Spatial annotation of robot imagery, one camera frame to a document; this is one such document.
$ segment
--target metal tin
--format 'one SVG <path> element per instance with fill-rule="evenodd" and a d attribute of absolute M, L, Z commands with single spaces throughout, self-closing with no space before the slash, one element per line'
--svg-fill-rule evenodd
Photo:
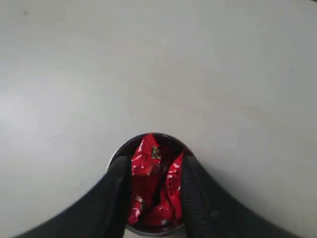
<path fill-rule="evenodd" d="M 140 145 L 142 138 L 145 134 L 137 135 L 133 137 L 132 139 L 128 140 L 124 145 L 122 145 L 112 156 L 112 158 L 109 161 L 107 170 L 109 166 L 118 158 L 120 155 L 133 155 L 135 150 Z M 162 133 L 152 133 L 155 139 L 159 144 L 164 143 L 168 145 L 170 148 L 173 148 L 176 153 L 181 153 L 182 151 L 185 151 L 185 154 L 193 155 L 193 152 L 179 139 Z M 144 226 L 142 224 L 136 224 L 136 225 L 126 225 L 127 229 L 130 230 L 133 233 L 136 233 L 141 236 L 148 236 L 148 237 L 165 237 L 168 236 L 175 231 L 182 228 L 184 224 L 179 225 L 170 225 L 167 227 L 148 227 Z"/>

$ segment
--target round container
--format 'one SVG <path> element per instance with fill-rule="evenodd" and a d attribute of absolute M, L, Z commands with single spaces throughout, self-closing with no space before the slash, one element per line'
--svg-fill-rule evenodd
<path fill-rule="evenodd" d="M 128 155 L 132 156 L 138 146 L 140 145 L 142 138 L 146 134 L 141 134 L 133 137 L 129 141 L 127 141 L 124 145 L 122 145 L 112 156 L 109 164 L 109 166 L 116 160 L 121 155 Z M 154 138 L 158 142 L 159 145 L 167 145 L 169 148 L 175 150 L 177 154 L 180 154 L 182 151 L 186 155 L 193 155 L 193 152 L 180 140 L 176 139 L 173 136 L 162 134 L 162 133 L 151 133 L 153 134 Z M 135 225 L 129 225 L 127 224 L 127 229 L 132 231 L 133 233 L 136 233 L 141 236 L 148 236 L 148 237 L 165 237 L 168 236 L 184 225 L 181 223 L 179 225 L 166 225 L 162 227 L 150 227 L 150 226 L 145 226 L 142 223 L 137 223 Z"/>

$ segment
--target white table surface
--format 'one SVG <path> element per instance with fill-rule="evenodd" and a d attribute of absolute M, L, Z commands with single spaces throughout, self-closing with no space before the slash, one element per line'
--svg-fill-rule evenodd
<path fill-rule="evenodd" d="M 0 237 L 74 203 L 149 131 L 317 237 L 316 62 L 309 0 L 2 0 Z"/>

